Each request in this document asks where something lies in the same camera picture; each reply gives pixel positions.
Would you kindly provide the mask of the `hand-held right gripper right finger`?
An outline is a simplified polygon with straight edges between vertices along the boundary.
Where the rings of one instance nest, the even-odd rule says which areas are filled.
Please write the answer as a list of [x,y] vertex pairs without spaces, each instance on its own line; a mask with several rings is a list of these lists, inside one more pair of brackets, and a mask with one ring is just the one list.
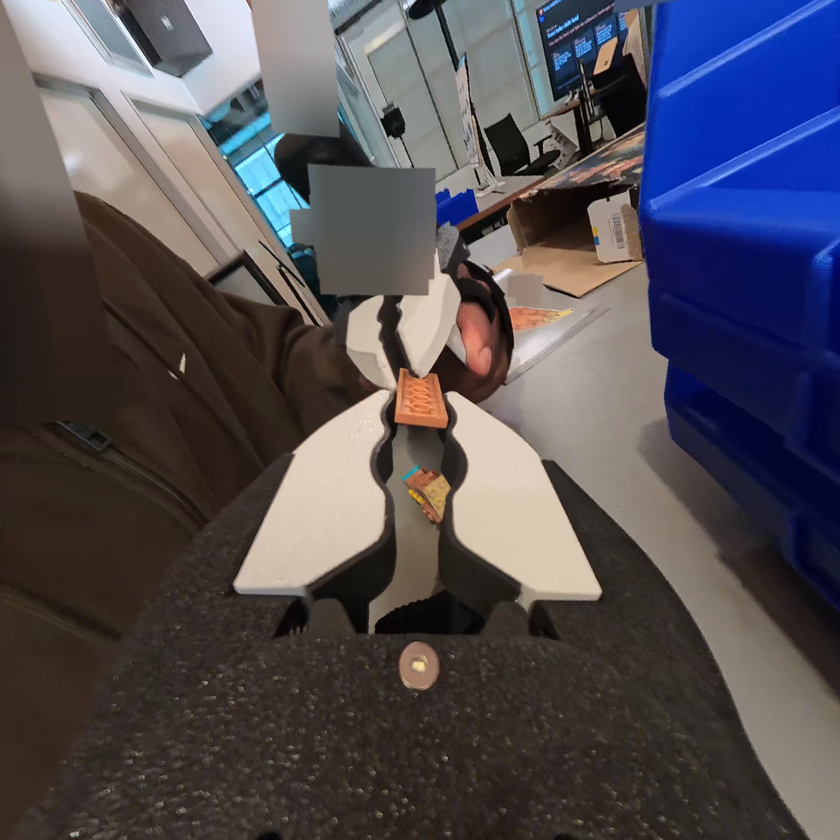
[[462,395],[448,393],[446,403],[444,588],[462,603],[599,600],[602,588],[538,453]]

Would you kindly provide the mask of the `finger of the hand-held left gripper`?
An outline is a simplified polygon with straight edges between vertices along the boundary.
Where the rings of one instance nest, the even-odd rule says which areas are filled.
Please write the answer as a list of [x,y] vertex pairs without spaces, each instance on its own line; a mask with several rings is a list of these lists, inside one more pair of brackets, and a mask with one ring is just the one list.
[[436,275],[424,295],[405,295],[399,301],[396,335],[415,377],[426,377],[434,368],[457,327],[460,303],[459,290],[449,275]]
[[377,389],[396,389],[397,378],[385,355],[382,343],[380,310],[383,296],[360,302],[350,311],[346,321],[344,346],[350,360],[362,377]]

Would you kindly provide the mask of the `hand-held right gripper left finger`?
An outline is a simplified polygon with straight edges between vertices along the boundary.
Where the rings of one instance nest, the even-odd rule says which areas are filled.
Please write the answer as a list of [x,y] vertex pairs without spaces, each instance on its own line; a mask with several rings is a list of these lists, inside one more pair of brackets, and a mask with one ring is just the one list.
[[292,453],[234,578],[241,595],[375,599],[396,563],[393,392],[375,392]]

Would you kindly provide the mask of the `orange toy brick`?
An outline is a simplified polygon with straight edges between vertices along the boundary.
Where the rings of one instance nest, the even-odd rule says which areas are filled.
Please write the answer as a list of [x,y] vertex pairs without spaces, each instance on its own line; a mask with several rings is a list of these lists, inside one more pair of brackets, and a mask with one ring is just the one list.
[[408,369],[399,373],[395,397],[395,423],[405,426],[446,429],[448,412],[435,373],[416,377]]

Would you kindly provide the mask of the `orange yellow brick train model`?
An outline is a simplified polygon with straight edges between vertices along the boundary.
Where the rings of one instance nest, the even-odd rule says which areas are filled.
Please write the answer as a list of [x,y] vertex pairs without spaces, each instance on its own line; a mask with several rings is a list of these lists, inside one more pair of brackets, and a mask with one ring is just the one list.
[[415,466],[402,477],[402,482],[426,518],[433,524],[441,524],[450,492],[450,485],[444,475],[436,470]]

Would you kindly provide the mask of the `person's left forearm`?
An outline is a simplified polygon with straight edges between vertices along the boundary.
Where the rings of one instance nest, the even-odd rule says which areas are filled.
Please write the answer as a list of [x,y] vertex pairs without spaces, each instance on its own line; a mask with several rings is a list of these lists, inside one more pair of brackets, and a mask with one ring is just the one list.
[[224,323],[219,360],[233,376],[234,405],[268,462],[375,391],[351,362],[334,327],[305,324],[299,310],[220,292],[205,299]]

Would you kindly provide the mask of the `person's left hand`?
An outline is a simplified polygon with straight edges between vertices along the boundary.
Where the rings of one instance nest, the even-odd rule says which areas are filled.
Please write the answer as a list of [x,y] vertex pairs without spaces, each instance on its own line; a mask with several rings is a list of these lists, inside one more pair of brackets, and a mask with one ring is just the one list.
[[461,394],[472,403],[483,403],[499,391],[508,376],[510,354],[500,311],[492,321],[478,302],[461,302],[456,319],[465,346],[465,361],[448,347],[433,372],[442,393]]

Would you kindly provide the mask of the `printed instruction booklet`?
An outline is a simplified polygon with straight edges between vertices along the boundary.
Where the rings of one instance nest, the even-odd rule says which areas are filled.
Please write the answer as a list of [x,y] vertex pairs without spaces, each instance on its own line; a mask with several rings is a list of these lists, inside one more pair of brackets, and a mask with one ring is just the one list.
[[563,310],[512,308],[513,350],[505,385],[513,383],[608,311],[607,306]]

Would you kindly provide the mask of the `long wooden desk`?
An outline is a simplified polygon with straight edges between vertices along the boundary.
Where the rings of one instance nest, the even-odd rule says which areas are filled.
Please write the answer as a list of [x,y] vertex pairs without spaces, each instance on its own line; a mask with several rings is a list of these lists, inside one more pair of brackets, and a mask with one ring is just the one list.
[[510,205],[536,185],[545,181],[546,175],[511,176],[501,184],[500,192],[489,192],[476,199],[477,210],[456,227],[467,245],[473,245],[498,229],[508,225],[507,213]]

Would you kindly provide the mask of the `flattened cardboard box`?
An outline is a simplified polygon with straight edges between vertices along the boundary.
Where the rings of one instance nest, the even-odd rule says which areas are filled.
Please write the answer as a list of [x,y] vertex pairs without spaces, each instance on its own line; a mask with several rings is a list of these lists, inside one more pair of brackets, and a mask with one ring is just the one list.
[[583,298],[644,263],[638,194],[637,185],[600,182],[517,198],[507,211],[516,251],[495,270],[534,275]]

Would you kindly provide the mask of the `black office chair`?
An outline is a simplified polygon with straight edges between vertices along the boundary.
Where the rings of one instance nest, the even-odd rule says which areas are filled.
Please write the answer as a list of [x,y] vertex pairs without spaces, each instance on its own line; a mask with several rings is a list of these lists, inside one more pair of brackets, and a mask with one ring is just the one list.
[[560,150],[543,151],[543,145],[548,139],[544,138],[537,142],[539,154],[532,161],[529,144],[511,114],[485,127],[484,131],[496,154],[500,174],[504,177],[545,175],[561,157]]

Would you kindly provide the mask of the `white instruction sheet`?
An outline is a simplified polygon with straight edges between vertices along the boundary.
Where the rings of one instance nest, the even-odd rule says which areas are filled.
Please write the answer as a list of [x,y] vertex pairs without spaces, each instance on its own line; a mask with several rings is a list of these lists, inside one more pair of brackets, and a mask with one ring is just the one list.
[[455,70],[455,84],[458,94],[458,106],[461,119],[468,163],[478,181],[478,197],[492,193],[502,193],[504,182],[500,182],[489,168],[487,155],[480,148],[480,128],[474,114],[473,103],[469,89],[469,71],[466,54],[458,61]]

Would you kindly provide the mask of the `black speaker on stand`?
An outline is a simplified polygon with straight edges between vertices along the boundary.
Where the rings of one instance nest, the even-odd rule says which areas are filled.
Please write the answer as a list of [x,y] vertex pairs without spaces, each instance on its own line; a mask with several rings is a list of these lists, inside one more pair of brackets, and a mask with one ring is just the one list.
[[409,165],[414,167],[413,159],[407,149],[407,145],[404,140],[404,134],[406,132],[406,123],[403,117],[403,113],[400,110],[400,108],[396,106],[393,102],[387,103],[385,108],[383,109],[381,124],[386,136],[389,139],[400,141],[405,151],[406,157],[409,161]]

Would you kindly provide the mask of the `dark computer monitor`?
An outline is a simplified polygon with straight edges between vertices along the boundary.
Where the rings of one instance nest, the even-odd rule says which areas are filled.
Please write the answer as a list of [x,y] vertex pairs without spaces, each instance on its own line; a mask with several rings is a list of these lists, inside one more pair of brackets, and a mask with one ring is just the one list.
[[581,84],[581,67],[592,76],[600,49],[613,38],[620,52],[627,36],[626,13],[608,1],[550,1],[535,12],[555,102]]

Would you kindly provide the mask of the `black round lamp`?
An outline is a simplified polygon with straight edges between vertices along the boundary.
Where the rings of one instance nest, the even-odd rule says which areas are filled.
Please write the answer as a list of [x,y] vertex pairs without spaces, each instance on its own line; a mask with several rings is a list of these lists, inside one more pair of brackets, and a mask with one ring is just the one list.
[[460,64],[460,54],[455,46],[455,41],[450,31],[448,21],[443,9],[444,1],[407,1],[406,13],[407,16],[413,20],[420,20],[430,14],[434,14],[437,18],[440,31],[444,38],[451,64],[454,71],[457,71]]

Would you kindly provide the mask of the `black wall speaker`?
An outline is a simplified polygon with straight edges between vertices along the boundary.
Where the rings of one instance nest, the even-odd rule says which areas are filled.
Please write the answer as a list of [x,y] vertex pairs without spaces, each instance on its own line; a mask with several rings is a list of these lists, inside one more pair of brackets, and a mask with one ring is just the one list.
[[118,1],[115,14],[151,66],[182,78],[213,54],[184,1]]

